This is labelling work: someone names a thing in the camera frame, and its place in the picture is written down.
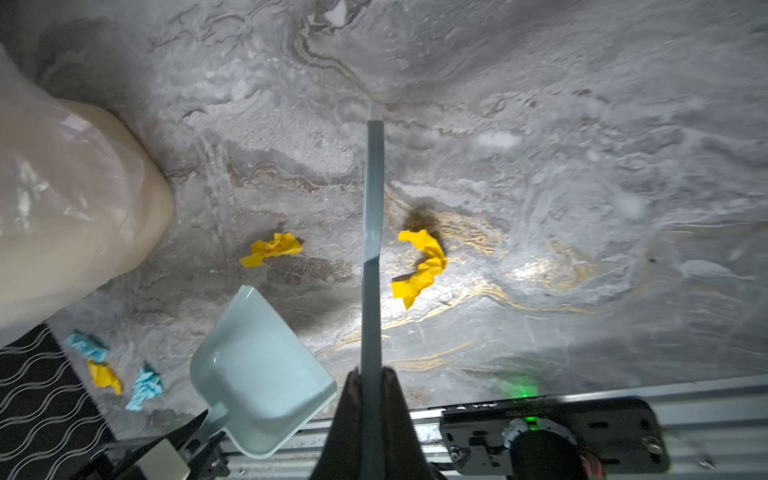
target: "black mat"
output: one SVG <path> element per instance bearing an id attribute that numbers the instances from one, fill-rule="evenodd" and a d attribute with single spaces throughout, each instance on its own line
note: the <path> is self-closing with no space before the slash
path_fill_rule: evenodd
<path id="1" fill-rule="evenodd" d="M 0 478 L 69 478 L 112 439 L 45 324 L 0 348 Z"/>

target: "light blue dustpan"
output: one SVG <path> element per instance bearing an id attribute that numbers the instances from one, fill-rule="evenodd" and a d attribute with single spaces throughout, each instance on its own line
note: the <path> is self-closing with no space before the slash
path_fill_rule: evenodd
<path id="1" fill-rule="evenodd" d="M 223 429 L 252 458 L 272 455 L 336 396 L 333 377 L 246 285 L 195 352 L 190 377 L 210 410 L 187 444 Z"/>

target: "gray marble surface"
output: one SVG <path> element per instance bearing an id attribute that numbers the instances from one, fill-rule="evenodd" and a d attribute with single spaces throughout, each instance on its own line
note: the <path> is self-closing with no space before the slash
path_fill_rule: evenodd
<path id="1" fill-rule="evenodd" d="M 370 118 L 411 407 L 768 369 L 768 3 L 346 1 L 340 28 L 328 0 L 5 8 L 23 72 L 114 112 L 177 201 L 146 262 L 49 321 L 129 386 L 163 376 L 143 412 L 91 389 L 118 437 L 202 410 L 190 356 L 242 283 L 339 382 L 358 363 Z M 389 282 L 419 255 L 396 236 L 421 227 L 449 266 L 406 312 Z M 304 252 L 244 269 L 276 231 Z"/>

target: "dark stain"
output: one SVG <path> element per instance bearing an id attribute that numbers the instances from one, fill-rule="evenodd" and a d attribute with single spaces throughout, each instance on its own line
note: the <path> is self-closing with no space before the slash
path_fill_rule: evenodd
<path id="1" fill-rule="evenodd" d="M 195 113 L 195 112 L 200 113 L 200 114 L 207 114 L 208 113 L 205 110 L 203 110 L 202 108 L 193 108 L 192 110 L 189 110 L 187 113 L 181 115 L 181 119 L 183 120 L 185 118 L 188 118 L 188 117 L 192 116 L 192 114 Z"/>
<path id="2" fill-rule="evenodd" d="M 412 232 L 427 230 L 427 233 L 432 235 L 432 238 L 437 240 L 437 243 L 440 243 L 443 252 L 445 252 L 445 247 L 442 244 L 442 233 L 440 232 L 440 221 L 435 217 L 432 209 L 416 207 L 409 211 L 408 216 L 402 222 L 402 230 L 410 230 Z"/>

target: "bolt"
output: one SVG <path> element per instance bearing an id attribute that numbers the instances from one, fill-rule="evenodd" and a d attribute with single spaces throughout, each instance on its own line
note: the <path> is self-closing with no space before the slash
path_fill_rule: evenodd
<path id="1" fill-rule="evenodd" d="M 705 458 L 701 462 L 699 462 L 699 466 L 703 468 L 704 470 L 714 470 L 715 469 L 715 461 L 711 458 Z"/>
<path id="2" fill-rule="evenodd" d="M 661 442 L 656 437 L 643 437 L 641 442 L 648 453 L 652 455 L 661 455 L 664 453 L 664 447 L 661 446 Z"/>
<path id="3" fill-rule="evenodd" d="M 456 445 L 452 446 L 449 450 L 451 452 L 451 460 L 457 462 L 462 457 L 462 450 Z"/>

